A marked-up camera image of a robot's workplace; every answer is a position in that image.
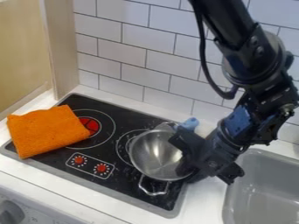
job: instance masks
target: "white countertop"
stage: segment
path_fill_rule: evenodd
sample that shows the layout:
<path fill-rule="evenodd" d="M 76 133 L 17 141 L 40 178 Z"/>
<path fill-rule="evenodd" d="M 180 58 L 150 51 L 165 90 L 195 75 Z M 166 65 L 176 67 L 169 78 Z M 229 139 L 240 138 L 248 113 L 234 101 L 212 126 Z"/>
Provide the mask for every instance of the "white countertop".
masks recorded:
<path fill-rule="evenodd" d="M 90 87 L 78 86 L 72 92 L 174 121 L 182 122 L 189 118 L 188 115 L 130 100 L 119 95 L 101 92 Z M 14 114 L 22 115 L 36 109 L 48 109 L 55 103 L 57 101 L 54 100 L 52 91 L 48 91 L 27 103 Z M 202 137 L 206 136 L 214 127 L 208 121 L 202 121 L 199 117 L 198 119 L 201 125 L 197 129 L 197 133 Z M 6 120 L 3 120 L 0 122 L 0 145 L 9 139 L 10 134 L 6 127 Z M 299 147 L 292 143 L 275 141 L 269 147 L 258 146 L 256 148 L 299 159 Z M 0 179 L 1 187 L 22 193 L 32 200 L 47 204 L 65 214 L 77 216 L 86 223 L 223 223 L 221 212 L 226 185 L 217 178 L 208 178 L 196 184 L 188 185 L 180 215 L 175 219 L 165 219 L 3 155 L 0 155 Z"/>

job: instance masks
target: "black cable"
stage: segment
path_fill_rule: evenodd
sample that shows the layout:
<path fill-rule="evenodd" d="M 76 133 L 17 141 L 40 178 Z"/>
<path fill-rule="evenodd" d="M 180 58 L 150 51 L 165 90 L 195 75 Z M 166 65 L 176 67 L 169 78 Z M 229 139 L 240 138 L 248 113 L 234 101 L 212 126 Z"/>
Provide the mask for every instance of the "black cable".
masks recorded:
<path fill-rule="evenodd" d="M 204 71 L 205 77 L 207 81 L 209 82 L 210 86 L 214 89 L 214 91 L 220 95 L 222 98 L 226 100 L 232 100 L 234 99 L 234 96 L 236 95 L 239 87 L 233 85 L 232 89 L 228 92 L 223 91 L 212 79 L 209 69 L 206 65 L 206 58 L 205 58 L 205 29 L 204 29 L 204 22 L 202 15 L 200 13 L 196 13 L 196 19 L 198 22 L 198 28 L 199 28 L 199 37 L 200 37 L 200 47 L 199 47 L 199 54 L 200 54 L 200 61 L 201 66 Z"/>

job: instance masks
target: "stovetop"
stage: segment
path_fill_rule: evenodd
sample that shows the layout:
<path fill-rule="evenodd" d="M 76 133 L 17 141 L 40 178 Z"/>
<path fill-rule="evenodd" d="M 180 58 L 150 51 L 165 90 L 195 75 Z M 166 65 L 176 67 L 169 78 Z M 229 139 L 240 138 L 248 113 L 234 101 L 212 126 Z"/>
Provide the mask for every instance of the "stovetop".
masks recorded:
<path fill-rule="evenodd" d="M 59 105 L 65 104 L 90 130 L 91 136 L 82 142 L 21 162 L 167 218 L 178 214 L 184 183 L 170 183 L 165 195 L 147 195 L 138 187 L 142 174 L 131 164 L 128 154 L 134 137 L 166 122 L 164 119 L 78 94 L 69 95 Z M 12 142 L 1 152 L 17 159 Z M 149 178 L 144 184 L 153 192 L 163 190 L 166 185 Z"/>

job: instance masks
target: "sink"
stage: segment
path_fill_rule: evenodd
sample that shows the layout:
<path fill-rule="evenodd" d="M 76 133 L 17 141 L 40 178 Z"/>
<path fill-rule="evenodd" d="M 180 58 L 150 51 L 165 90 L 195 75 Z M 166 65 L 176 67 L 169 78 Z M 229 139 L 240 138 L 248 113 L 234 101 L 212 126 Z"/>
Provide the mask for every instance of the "sink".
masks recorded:
<path fill-rule="evenodd" d="M 246 172 L 226 191 L 225 224 L 299 224 L 299 161 L 251 149 L 238 160 Z"/>

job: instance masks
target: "silver pot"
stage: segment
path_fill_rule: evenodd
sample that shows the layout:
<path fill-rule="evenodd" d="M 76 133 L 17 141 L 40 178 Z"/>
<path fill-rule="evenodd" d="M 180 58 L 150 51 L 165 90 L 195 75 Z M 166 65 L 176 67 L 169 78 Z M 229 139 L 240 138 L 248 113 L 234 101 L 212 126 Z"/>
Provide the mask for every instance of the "silver pot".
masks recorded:
<path fill-rule="evenodd" d="M 165 181 L 164 191 L 149 192 L 143 187 L 142 176 L 139 188 L 150 196 L 166 194 L 172 181 L 185 179 L 192 174 L 190 169 L 186 169 L 188 166 L 183 152 L 168 142 L 175 130 L 165 125 L 142 133 L 129 146 L 129 157 L 139 172 L 149 178 Z"/>

